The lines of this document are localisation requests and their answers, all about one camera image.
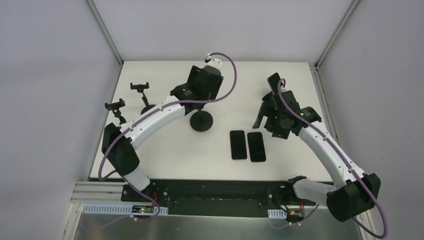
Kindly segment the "black round-base phone stand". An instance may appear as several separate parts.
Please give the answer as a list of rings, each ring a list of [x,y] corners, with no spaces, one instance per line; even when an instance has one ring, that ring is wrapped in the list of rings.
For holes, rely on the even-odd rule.
[[[144,113],[146,113],[147,111],[149,111],[150,109],[154,108],[156,105],[155,104],[150,104],[149,100],[145,94],[145,90],[150,88],[150,84],[149,82],[146,82],[145,84],[133,84],[132,82],[130,83],[130,89],[131,90],[136,90],[138,93],[142,94],[142,101],[145,105],[145,107],[141,110],[140,114],[143,115]]]

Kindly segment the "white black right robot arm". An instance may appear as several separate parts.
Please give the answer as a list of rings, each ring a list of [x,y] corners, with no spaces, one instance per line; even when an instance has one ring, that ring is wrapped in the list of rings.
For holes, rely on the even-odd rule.
[[[320,115],[314,108],[301,108],[291,90],[279,96],[270,91],[262,98],[253,128],[264,128],[272,137],[288,139],[290,133],[299,137],[313,151],[331,177],[327,185],[299,176],[284,190],[284,200],[296,205],[303,199],[327,207],[332,216],[344,222],[376,206],[381,180],[367,174],[355,164],[329,135]]]

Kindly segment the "purple phone with black screen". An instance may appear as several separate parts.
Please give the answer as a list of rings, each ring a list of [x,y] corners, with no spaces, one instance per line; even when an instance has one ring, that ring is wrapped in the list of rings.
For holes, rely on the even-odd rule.
[[[233,160],[247,159],[246,136],[243,130],[231,130],[229,132],[231,158]]]

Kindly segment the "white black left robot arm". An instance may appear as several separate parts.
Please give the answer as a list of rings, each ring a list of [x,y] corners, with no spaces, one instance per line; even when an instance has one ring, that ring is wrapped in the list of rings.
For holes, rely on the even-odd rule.
[[[187,82],[176,86],[159,104],[138,118],[108,124],[103,133],[101,152],[126,182],[135,188],[133,195],[140,202],[152,198],[150,179],[140,164],[136,150],[141,144],[167,124],[192,111],[200,111],[206,101],[215,100],[224,77],[220,66],[211,64],[203,68],[192,66]]]

